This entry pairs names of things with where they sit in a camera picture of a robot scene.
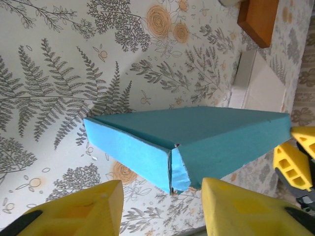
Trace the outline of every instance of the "floral wallpaper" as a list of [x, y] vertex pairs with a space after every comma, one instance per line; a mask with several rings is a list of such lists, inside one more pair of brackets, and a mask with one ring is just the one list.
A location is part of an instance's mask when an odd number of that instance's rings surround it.
[[[0, 0], [0, 228], [29, 208], [111, 179], [124, 186], [121, 235], [203, 226], [200, 191], [157, 189], [91, 145], [82, 120], [227, 107], [240, 54], [251, 49], [285, 84], [282, 111], [290, 113], [306, 39], [312, 44], [312, 6], [280, 0], [272, 46], [260, 49], [236, 23], [239, 5], [217, 0]], [[301, 75], [311, 88], [312, 69]], [[297, 93], [306, 97], [312, 93]], [[313, 116], [303, 105], [292, 120], [303, 125]], [[271, 163], [268, 153], [223, 179], [273, 196]]]

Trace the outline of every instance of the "wooden board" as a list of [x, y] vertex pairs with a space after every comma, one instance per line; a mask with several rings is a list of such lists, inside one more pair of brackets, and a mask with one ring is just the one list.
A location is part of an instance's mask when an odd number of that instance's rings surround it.
[[261, 47], [271, 45], [279, 0], [249, 0], [240, 7], [238, 25]]

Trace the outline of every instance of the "white cardboard box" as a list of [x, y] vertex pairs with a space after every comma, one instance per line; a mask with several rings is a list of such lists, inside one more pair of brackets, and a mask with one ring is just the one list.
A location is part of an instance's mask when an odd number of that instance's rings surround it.
[[281, 112], [285, 86], [256, 50], [243, 52], [229, 107]]

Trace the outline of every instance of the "blue cardboard box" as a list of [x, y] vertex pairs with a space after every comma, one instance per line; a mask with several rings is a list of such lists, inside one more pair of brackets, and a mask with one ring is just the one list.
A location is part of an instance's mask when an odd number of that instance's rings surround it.
[[289, 114], [216, 107], [84, 120], [89, 141], [168, 193], [222, 178], [290, 139]]

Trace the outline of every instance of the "torn cardboard corner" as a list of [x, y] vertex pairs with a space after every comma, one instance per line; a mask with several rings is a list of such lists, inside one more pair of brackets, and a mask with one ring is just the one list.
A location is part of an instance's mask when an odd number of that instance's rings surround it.
[[289, 114], [216, 107], [85, 118], [89, 141], [167, 193], [200, 189], [290, 139]]

